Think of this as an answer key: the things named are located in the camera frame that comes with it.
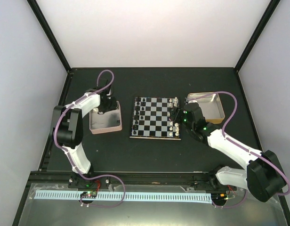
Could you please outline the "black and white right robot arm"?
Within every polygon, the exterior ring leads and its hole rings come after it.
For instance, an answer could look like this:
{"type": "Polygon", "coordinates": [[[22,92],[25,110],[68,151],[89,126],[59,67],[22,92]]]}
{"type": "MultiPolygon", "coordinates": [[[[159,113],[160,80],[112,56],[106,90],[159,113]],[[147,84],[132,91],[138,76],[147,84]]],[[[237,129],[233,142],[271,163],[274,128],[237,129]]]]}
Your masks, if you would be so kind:
{"type": "Polygon", "coordinates": [[[209,186],[218,190],[233,185],[248,190],[257,200],[267,202],[288,184],[276,154],[251,148],[226,134],[217,125],[207,122],[198,103],[183,108],[170,105],[170,119],[175,126],[184,126],[191,137],[228,156],[240,169],[221,167],[208,178],[209,186]]]}

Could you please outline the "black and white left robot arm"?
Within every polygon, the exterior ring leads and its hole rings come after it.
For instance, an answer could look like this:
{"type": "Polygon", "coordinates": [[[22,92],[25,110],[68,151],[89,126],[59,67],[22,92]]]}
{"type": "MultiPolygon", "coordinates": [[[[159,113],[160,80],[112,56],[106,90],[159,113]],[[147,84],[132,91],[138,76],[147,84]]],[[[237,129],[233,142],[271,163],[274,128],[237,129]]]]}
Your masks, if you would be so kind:
{"type": "Polygon", "coordinates": [[[92,164],[88,160],[82,140],[83,119],[89,117],[92,134],[110,133],[122,129],[120,103],[112,95],[112,82],[97,80],[97,86],[87,90],[80,98],[53,109],[49,135],[55,146],[63,150],[72,171],[80,174],[79,183],[85,188],[95,184],[95,175],[90,173],[92,164]]]}

